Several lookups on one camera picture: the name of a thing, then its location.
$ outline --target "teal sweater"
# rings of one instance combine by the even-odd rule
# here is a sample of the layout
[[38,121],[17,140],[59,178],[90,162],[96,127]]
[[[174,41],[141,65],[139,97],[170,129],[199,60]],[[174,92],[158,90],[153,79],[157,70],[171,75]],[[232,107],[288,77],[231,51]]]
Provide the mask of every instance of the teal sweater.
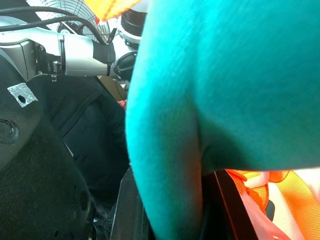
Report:
[[152,0],[127,144],[159,240],[196,240],[201,177],[320,165],[319,0]]

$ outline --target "duct tape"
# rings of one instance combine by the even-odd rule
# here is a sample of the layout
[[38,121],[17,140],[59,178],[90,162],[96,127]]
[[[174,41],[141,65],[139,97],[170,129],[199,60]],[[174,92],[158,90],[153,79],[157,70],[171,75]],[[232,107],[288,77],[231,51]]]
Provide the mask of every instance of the duct tape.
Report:
[[34,93],[25,83],[10,86],[7,89],[22,108],[28,106],[33,101],[38,101]]

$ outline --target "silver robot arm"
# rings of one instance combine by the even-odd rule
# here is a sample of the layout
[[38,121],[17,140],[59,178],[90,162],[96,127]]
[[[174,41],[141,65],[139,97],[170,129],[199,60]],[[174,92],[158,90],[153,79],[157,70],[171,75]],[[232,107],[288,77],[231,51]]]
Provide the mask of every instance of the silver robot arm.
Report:
[[[0,26],[23,25],[20,19],[0,16]],[[0,49],[14,62],[25,81],[37,75],[108,76],[116,60],[112,43],[62,34],[40,27],[0,33]]]

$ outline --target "hole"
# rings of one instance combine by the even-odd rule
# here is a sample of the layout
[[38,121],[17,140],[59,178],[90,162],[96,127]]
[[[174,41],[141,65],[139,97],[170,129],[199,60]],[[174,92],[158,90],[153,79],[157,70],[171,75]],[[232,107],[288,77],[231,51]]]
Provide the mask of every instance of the hole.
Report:
[[25,99],[24,96],[19,95],[19,96],[18,96],[18,99],[19,99],[19,101],[22,102],[23,104],[26,103],[26,99]]
[[85,191],[82,191],[79,196],[80,207],[83,211],[87,210],[89,205],[89,196]]

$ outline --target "yellow object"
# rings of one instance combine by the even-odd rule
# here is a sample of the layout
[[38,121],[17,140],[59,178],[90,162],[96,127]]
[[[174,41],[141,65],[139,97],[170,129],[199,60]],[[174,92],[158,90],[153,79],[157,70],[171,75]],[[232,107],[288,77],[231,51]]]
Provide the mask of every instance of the yellow object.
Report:
[[105,22],[119,16],[140,0],[84,0],[98,19]]
[[[245,187],[247,179],[260,172],[228,170],[239,193],[246,191],[265,213],[269,199],[268,184],[255,188]],[[300,231],[306,240],[320,240],[320,204],[304,181],[293,171],[271,171],[269,182],[276,183]]]

